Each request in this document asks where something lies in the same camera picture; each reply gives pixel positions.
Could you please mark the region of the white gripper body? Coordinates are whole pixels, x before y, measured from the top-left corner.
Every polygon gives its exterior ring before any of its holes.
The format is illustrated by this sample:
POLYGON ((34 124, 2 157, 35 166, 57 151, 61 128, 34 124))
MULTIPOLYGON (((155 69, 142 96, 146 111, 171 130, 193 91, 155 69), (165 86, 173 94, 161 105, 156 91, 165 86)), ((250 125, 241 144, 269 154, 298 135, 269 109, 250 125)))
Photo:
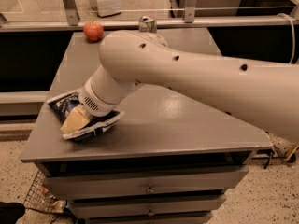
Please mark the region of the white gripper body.
POLYGON ((117 88, 116 81, 111 77, 90 77, 79 92, 79 101, 92 116, 103 117, 117 106, 107 98, 109 94, 115 94, 117 88))

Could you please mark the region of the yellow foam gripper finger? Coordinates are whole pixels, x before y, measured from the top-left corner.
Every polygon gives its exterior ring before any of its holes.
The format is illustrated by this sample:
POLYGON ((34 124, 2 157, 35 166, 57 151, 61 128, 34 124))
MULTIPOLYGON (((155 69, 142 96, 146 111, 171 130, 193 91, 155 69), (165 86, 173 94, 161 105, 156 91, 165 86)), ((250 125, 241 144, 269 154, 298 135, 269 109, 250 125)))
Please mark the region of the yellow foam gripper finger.
POLYGON ((93 116, 82 106, 78 105, 71 110, 61 127, 63 134, 70 134, 84 128, 93 116))

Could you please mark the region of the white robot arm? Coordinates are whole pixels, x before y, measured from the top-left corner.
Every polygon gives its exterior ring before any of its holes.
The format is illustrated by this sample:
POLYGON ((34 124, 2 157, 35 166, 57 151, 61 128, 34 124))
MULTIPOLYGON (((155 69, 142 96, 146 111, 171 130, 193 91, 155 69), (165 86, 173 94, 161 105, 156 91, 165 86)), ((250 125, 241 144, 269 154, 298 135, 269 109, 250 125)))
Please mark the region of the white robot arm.
POLYGON ((115 31, 101 66, 78 92, 62 126, 77 133, 144 84, 166 87, 294 143, 299 141, 299 66, 170 49, 153 33, 115 31))

